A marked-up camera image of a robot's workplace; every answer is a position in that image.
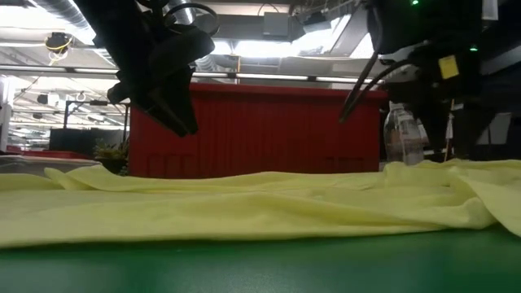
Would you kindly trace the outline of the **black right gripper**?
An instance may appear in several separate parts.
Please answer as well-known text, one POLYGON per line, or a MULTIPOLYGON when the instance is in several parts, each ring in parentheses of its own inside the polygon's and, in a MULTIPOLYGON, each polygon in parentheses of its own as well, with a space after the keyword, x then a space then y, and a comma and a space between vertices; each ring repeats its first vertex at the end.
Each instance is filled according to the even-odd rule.
MULTIPOLYGON (((423 104, 422 122, 434 159, 444 157, 449 123, 449 99, 474 98, 481 91, 481 56, 476 46, 426 45, 409 53, 406 65, 384 78, 388 97, 398 103, 423 104)), ((492 108, 462 109, 453 113, 455 157, 468 159, 495 117, 492 108)))

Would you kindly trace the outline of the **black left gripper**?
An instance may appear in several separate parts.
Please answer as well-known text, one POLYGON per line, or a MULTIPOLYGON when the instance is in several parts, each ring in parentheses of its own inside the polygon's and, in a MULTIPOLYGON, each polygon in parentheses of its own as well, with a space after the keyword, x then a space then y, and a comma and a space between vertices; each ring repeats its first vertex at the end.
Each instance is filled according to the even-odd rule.
POLYGON ((184 67, 168 76, 163 84, 163 98, 157 91, 150 67, 151 52, 159 45, 154 38, 108 38, 106 49, 116 62, 119 82, 108 92, 112 103, 130 102, 155 122, 179 137, 199 130, 190 98, 194 70, 184 67))

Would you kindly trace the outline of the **yellow shirt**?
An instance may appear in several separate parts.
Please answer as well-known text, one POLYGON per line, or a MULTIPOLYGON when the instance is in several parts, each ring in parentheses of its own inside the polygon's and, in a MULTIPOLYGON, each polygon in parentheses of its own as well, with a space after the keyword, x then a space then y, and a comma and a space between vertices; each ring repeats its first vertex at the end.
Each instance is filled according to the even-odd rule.
POLYGON ((99 165, 0 174, 0 249, 356 237, 495 224, 521 237, 521 160, 206 179, 122 177, 99 165))

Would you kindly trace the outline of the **red plastic laundry bin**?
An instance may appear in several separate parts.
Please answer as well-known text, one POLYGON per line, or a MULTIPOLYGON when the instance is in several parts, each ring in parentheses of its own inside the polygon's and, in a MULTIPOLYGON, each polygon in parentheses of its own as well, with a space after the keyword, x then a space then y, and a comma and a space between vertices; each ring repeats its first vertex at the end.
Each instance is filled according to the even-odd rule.
POLYGON ((139 110, 130 114, 129 173, 206 178, 266 171, 376 172, 382 91, 372 91, 344 123, 345 90, 193 84, 199 130, 178 137, 139 110))

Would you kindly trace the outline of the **clear plastic spray bottle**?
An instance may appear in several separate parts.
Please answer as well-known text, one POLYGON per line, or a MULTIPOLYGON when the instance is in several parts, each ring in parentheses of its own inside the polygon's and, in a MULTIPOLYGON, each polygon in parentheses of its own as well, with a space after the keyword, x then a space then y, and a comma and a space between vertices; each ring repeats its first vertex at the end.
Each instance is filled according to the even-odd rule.
POLYGON ((424 143, 418 122, 403 103, 389 103, 383 137, 388 162, 415 165, 424 160, 424 143))

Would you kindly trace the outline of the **small potted plant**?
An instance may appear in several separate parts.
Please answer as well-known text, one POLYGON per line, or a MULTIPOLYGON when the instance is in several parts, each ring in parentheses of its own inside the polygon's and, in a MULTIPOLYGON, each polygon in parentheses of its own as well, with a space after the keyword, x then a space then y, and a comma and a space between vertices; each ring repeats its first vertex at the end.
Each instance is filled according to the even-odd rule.
POLYGON ((129 139, 109 144, 101 138, 97 138, 94 146, 94 159, 111 173, 127 176, 129 174, 129 139))

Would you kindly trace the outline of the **dark partition panel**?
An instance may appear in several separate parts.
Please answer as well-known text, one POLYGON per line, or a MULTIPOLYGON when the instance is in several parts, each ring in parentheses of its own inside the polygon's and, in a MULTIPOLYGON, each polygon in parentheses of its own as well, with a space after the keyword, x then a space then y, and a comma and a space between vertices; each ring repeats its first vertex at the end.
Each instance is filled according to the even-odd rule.
POLYGON ((71 151, 93 156, 97 141, 101 140, 112 145, 121 143, 122 139, 122 130, 52 129, 50 131, 49 150, 71 151))

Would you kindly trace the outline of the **green table mat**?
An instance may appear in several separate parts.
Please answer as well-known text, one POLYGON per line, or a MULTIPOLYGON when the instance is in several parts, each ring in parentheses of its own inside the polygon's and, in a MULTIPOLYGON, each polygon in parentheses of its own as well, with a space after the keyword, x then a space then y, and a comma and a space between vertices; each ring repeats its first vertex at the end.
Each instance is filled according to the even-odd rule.
POLYGON ((0 250, 0 293, 521 293, 499 225, 368 238, 0 250))

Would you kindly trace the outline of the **corrugated silver ventilation duct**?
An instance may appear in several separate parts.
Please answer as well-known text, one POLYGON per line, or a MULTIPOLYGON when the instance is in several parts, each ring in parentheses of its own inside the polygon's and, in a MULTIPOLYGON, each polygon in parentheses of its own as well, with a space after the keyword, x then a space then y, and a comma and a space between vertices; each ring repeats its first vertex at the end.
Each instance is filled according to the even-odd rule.
MULTIPOLYGON (((79 41, 82 44, 80 49, 92 50, 103 61, 113 67, 116 66, 109 53, 104 48, 98 48, 94 44, 96 34, 73 0, 29 0, 29 2, 36 8, 64 23, 65 33, 74 36, 68 50, 76 41, 79 41)), ((61 60, 67 54, 67 52, 64 54, 50 52, 50 58, 52 60, 61 60)))

